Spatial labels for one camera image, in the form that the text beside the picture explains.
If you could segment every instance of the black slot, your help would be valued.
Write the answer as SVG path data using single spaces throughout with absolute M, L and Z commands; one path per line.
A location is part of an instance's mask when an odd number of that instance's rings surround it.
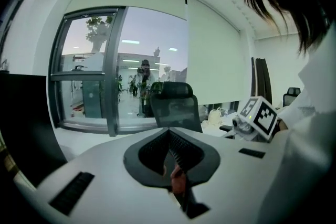
M 49 204 L 68 216 L 93 178 L 90 173 L 80 172 Z
M 242 148 L 239 152 L 260 159 L 262 159 L 265 155 L 265 152 L 249 150 L 248 148 Z

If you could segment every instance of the glass window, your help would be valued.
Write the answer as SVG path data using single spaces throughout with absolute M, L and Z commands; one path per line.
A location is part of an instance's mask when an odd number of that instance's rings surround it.
M 186 82 L 187 36 L 186 20 L 129 7 L 117 58 L 120 127 L 156 125 L 150 92 L 159 90 L 160 82 Z
M 59 71 L 102 71 L 115 15 L 71 21 L 61 54 Z
M 63 118 L 106 125 L 104 81 L 59 81 Z

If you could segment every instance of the mesh chair back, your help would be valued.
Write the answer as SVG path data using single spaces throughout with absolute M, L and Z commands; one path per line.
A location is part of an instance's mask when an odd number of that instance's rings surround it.
M 284 94 L 283 95 L 283 106 L 287 106 L 292 104 L 292 102 L 295 100 L 295 98 L 297 97 L 297 95 L 295 94 Z
M 287 93 L 298 96 L 301 93 L 301 90 L 300 90 L 300 88 L 291 87 L 291 88 L 288 88 Z
M 189 84 L 164 82 L 161 93 L 151 96 L 158 127 L 183 127 L 202 133 L 198 102 Z

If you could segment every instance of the office chair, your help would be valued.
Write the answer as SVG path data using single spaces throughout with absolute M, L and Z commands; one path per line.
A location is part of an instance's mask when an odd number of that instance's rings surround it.
M 301 93 L 301 90 L 300 90 L 300 88 L 290 87 L 290 88 L 288 88 L 287 93 L 298 96 Z
M 287 106 L 293 103 L 297 95 L 285 93 L 282 98 L 282 106 Z
M 191 86 L 184 82 L 164 82 L 161 93 L 150 96 L 158 127 L 182 127 L 202 133 L 198 102 Z

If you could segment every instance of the sky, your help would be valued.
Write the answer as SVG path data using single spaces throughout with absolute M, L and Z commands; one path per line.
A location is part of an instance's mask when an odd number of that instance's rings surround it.
M 63 55 L 91 52 L 92 43 L 86 40 L 86 20 L 71 23 L 63 48 Z M 187 22 L 175 16 L 145 8 L 129 7 L 124 21 L 118 52 L 153 56 L 160 48 L 160 62 L 171 70 L 182 71 L 187 67 L 188 32 Z M 139 44 L 123 43 L 122 40 L 139 41 Z M 104 52 L 106 42 L 100 51 Z

